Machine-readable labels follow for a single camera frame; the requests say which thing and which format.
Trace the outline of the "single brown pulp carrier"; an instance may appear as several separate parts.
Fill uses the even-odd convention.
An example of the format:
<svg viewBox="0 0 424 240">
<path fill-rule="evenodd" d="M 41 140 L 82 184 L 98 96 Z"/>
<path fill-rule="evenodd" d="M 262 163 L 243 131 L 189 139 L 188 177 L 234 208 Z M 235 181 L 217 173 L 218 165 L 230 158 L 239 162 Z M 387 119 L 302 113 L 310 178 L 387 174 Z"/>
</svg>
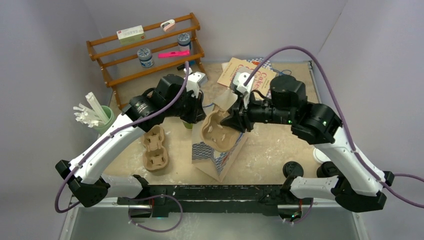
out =
<svg viewBox="0 0 424 240">
<path fill-rule="evenodd" d="M 242 134 L 231 127 L 221 124 L 221 121 L 228 116 L 228 112 L 218 106 L 214 106 L 200 127 L 201 140 L 218 152 L 230 151 Z"/>
</svg>

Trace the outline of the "blue checkered paper bag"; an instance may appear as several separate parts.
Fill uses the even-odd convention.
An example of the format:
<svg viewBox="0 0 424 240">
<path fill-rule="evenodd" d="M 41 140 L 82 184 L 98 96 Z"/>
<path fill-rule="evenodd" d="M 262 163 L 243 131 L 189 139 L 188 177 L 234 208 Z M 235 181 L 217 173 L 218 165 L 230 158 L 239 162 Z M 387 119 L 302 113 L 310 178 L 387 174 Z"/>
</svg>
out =
<svg viewBox="0 0 424 240">
<path fill-rule="evenodd" d="M 227 112 L 227 110 L 236 102 L 237 98 L 238 96 L 233 93 L 232 90 L 227 89 L 221 95 L 216 97 L 212 101 L 213 105 L 205 108 L 204 112 L 207 116 L 215 106 Z M 192 128 L 191 163 L 210 177 L 222 182 L 248 139 L 248 134 L 241 132 L 236 145 L 230 151 L 219 152 L 202 141 L 200 131 L 203 121 L 194 124 Z"/>
</svg>

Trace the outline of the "brown pulp cup carrier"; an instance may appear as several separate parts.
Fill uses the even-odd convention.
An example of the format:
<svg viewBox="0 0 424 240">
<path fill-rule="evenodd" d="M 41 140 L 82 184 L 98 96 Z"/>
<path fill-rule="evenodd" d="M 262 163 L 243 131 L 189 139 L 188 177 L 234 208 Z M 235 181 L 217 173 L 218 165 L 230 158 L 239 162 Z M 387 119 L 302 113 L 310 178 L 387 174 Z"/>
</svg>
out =
<svg viewBox="0 0 424 240">
<path fill-rule="evenodd" d="M 160 125 L 153 126 L 141 137 L 141 143 L 145 148 L 142 161 L 147 171 L 157 172 L 168 166 L 169 154 L 164 142 L 165 131 Z"/>
</svg>

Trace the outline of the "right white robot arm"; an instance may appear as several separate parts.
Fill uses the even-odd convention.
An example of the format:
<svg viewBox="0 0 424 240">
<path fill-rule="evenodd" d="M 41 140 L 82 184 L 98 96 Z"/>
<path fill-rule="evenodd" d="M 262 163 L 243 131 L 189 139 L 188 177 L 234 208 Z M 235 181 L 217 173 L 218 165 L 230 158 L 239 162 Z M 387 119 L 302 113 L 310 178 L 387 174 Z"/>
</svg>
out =
<svg viewBox="0 0 424 240">
<path fill-rule="evenodd" d="M 271 96 L 261 100 L 255 99 L 250 74 L 240 73 L 234 84 L 237 100 L 220 122 L 223 126 L 245 133 L 255 123 L 289 125 L 293 135 L 324 153 L 340 171 L 330 177 L 288 176 L 280 191 L 284 202 L 326 199 L 355 213 L 384 208 L 387 196 L 383 188 L 392 185 L 394 174 L 378 169 L 349 143 L 341 118 L 331 107 L 309 102 L 303 82 L 291 75 L 277 76 L 269 85 Z"/>
</svg>

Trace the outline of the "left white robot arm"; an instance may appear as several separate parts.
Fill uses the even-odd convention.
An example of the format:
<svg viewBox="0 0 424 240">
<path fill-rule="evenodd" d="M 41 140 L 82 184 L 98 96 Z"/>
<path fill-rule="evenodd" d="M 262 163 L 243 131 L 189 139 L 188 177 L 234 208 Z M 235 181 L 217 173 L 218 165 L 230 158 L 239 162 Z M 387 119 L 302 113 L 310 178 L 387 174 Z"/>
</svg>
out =
<svg viewBox="0 0 424 240">
<path fill-rule="evenodd" d="M 179 117 L 195 124 L 205 119 L 199 72 L 187 78 L 168 74 L 156 87 L 130 99 L 111 126 L 87 150 L 71 161 L 60 160 L 55 169 L 64 179 L 77 202 L 92 207 L 105 198 L 130 198 L 138 205 L 146 203 L 149 191 L 138 175 L 127 177 L 104 174 L 105 169 L 131 143 L 160 125 L 165 118 Z"/>
</svg>

